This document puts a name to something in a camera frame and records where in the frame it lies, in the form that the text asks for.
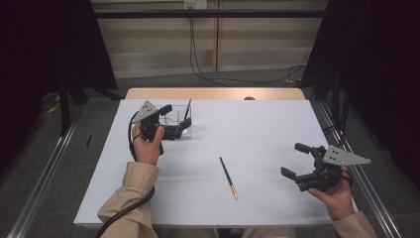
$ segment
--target sleeve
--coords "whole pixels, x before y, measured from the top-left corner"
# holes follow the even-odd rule
[[[341,220],[333,222],[334,229],[340,237],[377,237],[368,219],[362,211],[356,212]]]
[[[128,162],[123,185],[99,209],[99,219],[106,222],[117,212],[147,196],[157,179],[156,166]],[[102,237],[157,237],[152,228],[150,202],[115,221]]]

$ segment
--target hand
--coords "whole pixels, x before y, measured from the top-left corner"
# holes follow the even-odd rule
[[[348,178],[347,168],[342,167],[342,170],[344,171],[342,175]],[[335,187],[330,187],[325,192],[316,188],[310,188],[308,191],[327,205],[328,214],[333,221],[355,213],[352,203],[352,188],[344,178],[340,179]]]
[[[140,122],[132,129],[132,137],[140,135],[142,131],[140,130]],[[151,165],[156,165],[158,163],[158,157],[160,155],[159,145],[161,139],[163,138],[164,128],[159,126],[157,132],[152,142],[147,142],[143,140],[142,136],[139,136],[134,139],[134,151],[136,152],[136,158],[138,162],[147,163]]]

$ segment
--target cable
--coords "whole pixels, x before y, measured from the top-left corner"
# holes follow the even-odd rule
[[[131,129],[132,129],[132,121],[133,119],[136,117],[137,112],[133,115],[133,117],[130,119],[129,122],[129,147],[130,147],[130,151],[132,153],[132,156],[134,158],[134,161],[137,161],[136,158],[136,152],[134,150],[134,145],[133,145],[133,141],[131,139]],[[155,195],[155,187],[152,187],[151,192],[149,192],[149,194],[147,196],[145,196],[143,199],[140,199],[139,201],[136,201],[135,203],[129,205],[128,207],[124,208],[123,210],[117,212],[117,214],[115,214],[114,216],[112,216],[109,220],[107,220],[101,227],[101,229],[99,229],[98,233],[96,234],[96,238],[101,237],[104,232],[106,231],[106,229],[108,229],[108,227],[110,227],[114,222],[116,222],[118,219],[120,219],[121,217],[125,216],[126,214],[128,214],[129,212],[141,207],[142,205],[144,205],[146,202],[150,201],[152,199],[152,197],[154,197]]]
[[[215,83],[215,84],[219,84],[219,85],[222,85],[222,86],[226,86],[226,87],[230,87],[230,86],[226,85],[224,83],[221,83],[221,82],[216,82],[215,80],[239,81],[239,82],[249,82],[249,83],[272,83],[272,82],[277,82],[277,81],[282,81],[282,80],[289,79],[292,75],[294,75],[302,67],[306,67],[306,65],[292,66],[288,69],[288,74],[286,76],[283,76],[283,77],[277,78],[277,79],[273,79],[273,80],[268,80],[268,81],[255,81],[255,80],[246,80],[246,79],[239,79],[239,78],[225,78],[225,77],[209,78],[209,77],[205,76],[204,73],[201,71],[200,65],[198,63],[197,52],[196,52],[196,48],[195,48],[194,21],[193,21],[192,18],[189,18],[189,25],[190,25],[190,52],[189,52],[190,66],[191,66],[191,69],[192,69],[193,73],[197,77],[202,78],[206,81],[209,81],[209,82],[212,82],[212,83]],[[193,66],[193,63],[192,63],[193,62],[192,55],[194,55],[195,64],[197,65],[198,72],[196,72],[195,69],[194,69],[194,66]]]

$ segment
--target forearm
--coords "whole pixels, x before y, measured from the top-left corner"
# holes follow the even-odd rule
[[[342,237],[377,237],[362,211],[333,222],[334,229]]]
[[[143,199],[158,178],[158,168],[143,163],[128,163],[123,185],[118,188],[98,211],[98,217],[107,221],[117,212]],[[157,237],[152,228],[152,209],[149,202],[114,222],[102,237]]]

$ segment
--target person's left hand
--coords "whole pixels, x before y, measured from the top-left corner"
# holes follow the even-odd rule
[[[164,128],[159,126],[152,142],[143,140],[142,136],[138,136],[142,133],[140,130],[140,122],[132,129],[132,137],[135,138],[133,141],[134,150],[136,152],[136,158],[138,162],[156,165],[158,163],[158,157],[160,155],[159,145],[164,135]]]

